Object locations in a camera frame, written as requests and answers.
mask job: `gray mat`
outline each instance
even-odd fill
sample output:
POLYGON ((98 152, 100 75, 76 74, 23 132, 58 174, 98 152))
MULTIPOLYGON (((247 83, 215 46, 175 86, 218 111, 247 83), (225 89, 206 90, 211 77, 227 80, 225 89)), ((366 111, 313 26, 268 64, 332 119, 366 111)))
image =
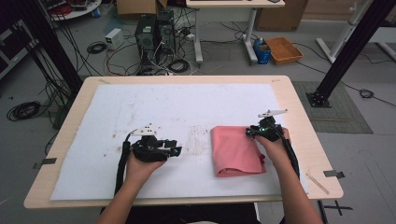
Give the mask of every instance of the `gray mat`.
POLYGON ((292 83, 317 133, 373 133, 343 84, 329 98, 332 108, 317 108, 309 104, 305 93, 314 92, 319 82, 292 83))

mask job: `white paper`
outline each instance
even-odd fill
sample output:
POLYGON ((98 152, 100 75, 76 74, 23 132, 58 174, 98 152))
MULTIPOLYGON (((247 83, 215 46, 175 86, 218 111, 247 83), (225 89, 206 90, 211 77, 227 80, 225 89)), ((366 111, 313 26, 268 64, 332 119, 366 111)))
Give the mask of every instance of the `white paper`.
MULTIPOLYGON (((266 174, 238 177, 215 177, 212 162, 212 128, 257 124, 258 115, 268 109, 285 109, 278 108, 268 84, 101 85, 67 152, 51 199, 112 199, 122 142, 130 131, 149 123, 158 127, 158 139, 177 140, 182 151, 155 171, 137 198, 280 195, 268 158, 266 174)), ((276 122, 285 125, 282 116, 276 116, 276 122)), ((138 139, 132 136, 129 141, 138 139)), ((304 175, 302 183, 308 191, 304 175)))

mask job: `black metal pole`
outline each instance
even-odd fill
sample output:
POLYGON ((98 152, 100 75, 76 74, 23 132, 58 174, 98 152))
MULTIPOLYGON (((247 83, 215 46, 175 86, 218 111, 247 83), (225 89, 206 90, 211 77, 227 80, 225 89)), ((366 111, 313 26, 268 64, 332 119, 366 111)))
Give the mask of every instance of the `black metal pole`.
POLYGON ((312 106, 326 104, 338 82, 356 60, 382 22, 396 5, 396 0, 374 0, 337 56, 326 77, 314 93, 308 93, 312 106))
POLYGON ((38 2, 36 0, 14 0, 13 3, 21 13, 23 22, 58 69, 71 91, 71 97, 76 97, 82 86, 82 80, 79 78, 75 67, 70 62, 57 36, 50 28, 38 2))

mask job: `desk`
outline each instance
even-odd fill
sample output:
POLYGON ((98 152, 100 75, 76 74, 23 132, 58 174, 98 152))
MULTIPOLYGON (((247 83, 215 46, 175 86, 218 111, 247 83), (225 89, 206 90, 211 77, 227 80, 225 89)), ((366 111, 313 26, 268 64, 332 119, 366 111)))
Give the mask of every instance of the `desk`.
POLYGON ((247 33, 242 36, 245 47, 247 49, 248 56, 250 58, 250 64, 257 63, 257 57, 254 53, 253 47, 250 42, 251 32, 253 30, 254 20, 256 19, 257 7, 283 7, 285 3, 283 1, 279 1, 277 3, 272 3, 268 0, 241 0, 241 1, 191 1, 187 0, 186 4, 188 7, 197 8, 195 11, 195 38, 194 38, 194 48, 195 48, 195 61, 200 65, 204 58, 202 56, 201 50, 201 42, 200 42, 200 29, 199 29, 199 21, 201 21, 200 10, 203 8, 221 8, 222 11, 212 12, 216 14, 220 13, 228 13, 225 17, 226 20, 222 21, 237 21, 238 13, 233 13, 230 9, 235 8, 251 8, 249 16, 248 16, 248 27, 247 33))
MULTIPOLYGON (((87 111, 95 90, 99 85, 111 84, 191 84, 191 83, 265 83, 271 84, 279 107, 287 108, 283 119, 288 124, 292 143, 303 148, 296 152, 302 168, 315 180, 308 179, 310 199, 334 199, 343 196, 343 191, 336 177, 326 177, 323 171, 332 170, 326 154, 305 114, 304 108, 289 80, 285 76, 218 76, 218 77, 89 77, 85 80, 70 112, 64 121, 48 158, 57 158, 54 164, 43 165, 31 187, 24 206, 26 208, 55 208, 106 206, 109 200, 103 201, 58 201, 50 200, 57 182, 67 150, 72 145, 78 126, 87 111)), ((135 204, 183 204, 183 203, 236 203, 279 201, 279 196, 260 197, 210 197, 181 199, 137 200, 135 204)))
MULTIPOLYGON (((364 15, 367 8, 370 6, 370 0, 364 0, 356 8, 355 13, 347 22, 342 33, 338 36, 338 39, 332 45, 330 49, 322 38, 317 38, 317 43, 326 54, 327 58, 331 63, 335 62, 336 56, 341 51, 344 44, 348 41, 352 33, 355 31, 358 25, 358 20, 364 15)), ((396 42, 396 29, 394 27, 379 27, 375 34, 372 36, 369 42, 377 43, 378 46, 383 49, 394 61, 396 61, 396 52, 387 43, 396 42)))
POLYGON ((88 14, 88 13, 94 11, 96 8, 98 8, 100 6, 101 3, 102 3, 102 0, 95 0, 94 2, 88 1, 87 9, 85 9, 85 10, 74 10, 73 9, 73 11, 70 12, 70 14, 67 14, 65 16, 51 15, 51 17, 54 21, 65 21, 65 20, 74 19, 74 18, 83 16, 85 14, 88 14))

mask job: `hand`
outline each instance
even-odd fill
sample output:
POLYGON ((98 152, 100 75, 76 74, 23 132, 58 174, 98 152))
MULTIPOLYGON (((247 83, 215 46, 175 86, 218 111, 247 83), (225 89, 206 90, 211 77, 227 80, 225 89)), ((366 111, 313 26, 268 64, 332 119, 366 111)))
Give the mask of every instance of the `hand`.
POLYGON ((140 161, 134 156, 134 153, 131 152, 126 165, 127 169, 125 183, 128 182, 137 185, 139 188, 142 188, 146 181, 148 181, 151 174, 164 163, 165 161, 140 161))
MULTIPOLYGON (((283 128, 283 134, 285 135, 286 139, 290 139, 288 129, 283 128)), ((268 157, 271 159, 275 167, 285 164, 290 165, 290 160, 286 149, 283 146, 282 139, 279 138, 275 142, 271 142, 270 140, 258 135, 256 135, 255 138, 260 144, 264 146, 268 157)))

